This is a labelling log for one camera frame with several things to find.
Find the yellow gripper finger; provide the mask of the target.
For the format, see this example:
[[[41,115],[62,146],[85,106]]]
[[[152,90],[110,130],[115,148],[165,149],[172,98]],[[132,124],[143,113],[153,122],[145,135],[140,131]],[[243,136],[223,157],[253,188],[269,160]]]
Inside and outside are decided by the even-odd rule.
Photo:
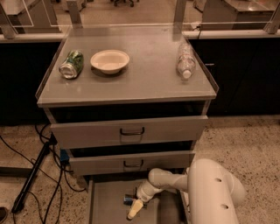
[[[140,199],[135,199],[130,207],[127,218],[132,220],[138,212],[143,208],[144,203]]]

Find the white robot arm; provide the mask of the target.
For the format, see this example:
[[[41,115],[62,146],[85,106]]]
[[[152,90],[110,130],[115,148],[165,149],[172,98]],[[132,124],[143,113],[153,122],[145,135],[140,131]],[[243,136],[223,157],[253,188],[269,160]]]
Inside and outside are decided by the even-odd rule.
[[[167,189],[187,194],[191,224],[240,224],[235,209],[244,201],[246,190],[234,174],[207,158],[192,162],[186,174],[150,170],[136,190],[127,218],[133,219],[155,194]]]

